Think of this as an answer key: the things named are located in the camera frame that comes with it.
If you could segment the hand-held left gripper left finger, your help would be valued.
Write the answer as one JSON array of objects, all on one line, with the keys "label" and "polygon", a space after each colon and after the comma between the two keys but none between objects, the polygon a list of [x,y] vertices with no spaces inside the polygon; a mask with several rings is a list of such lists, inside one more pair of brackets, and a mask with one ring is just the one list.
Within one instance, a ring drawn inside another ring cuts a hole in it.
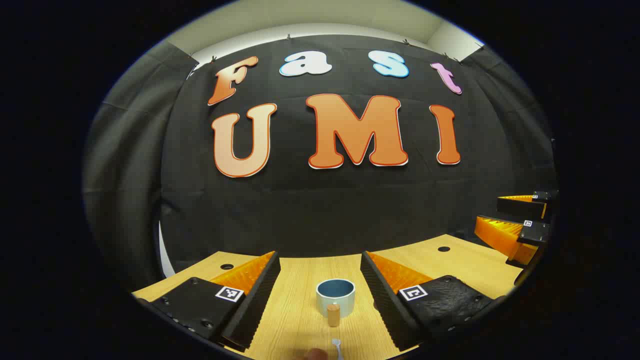
[{"label": "hand-held left gripper left finger", "polygon": [[280,273],[279,253],[270,251],[210,279],[188,276],[139,301],[188,333],[244,351],[251,346]]}]

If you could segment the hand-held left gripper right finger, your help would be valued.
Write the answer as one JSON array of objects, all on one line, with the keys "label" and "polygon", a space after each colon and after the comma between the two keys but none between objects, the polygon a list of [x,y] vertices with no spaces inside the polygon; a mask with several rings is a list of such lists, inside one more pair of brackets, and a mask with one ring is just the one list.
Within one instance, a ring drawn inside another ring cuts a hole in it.
[{"label": "hand-held left gripper right finger", "polygon": [[489,297],[453,275],[430,278],[370,251],[362,252],[360,270],[400,351],[466,333],[505,300]]}]

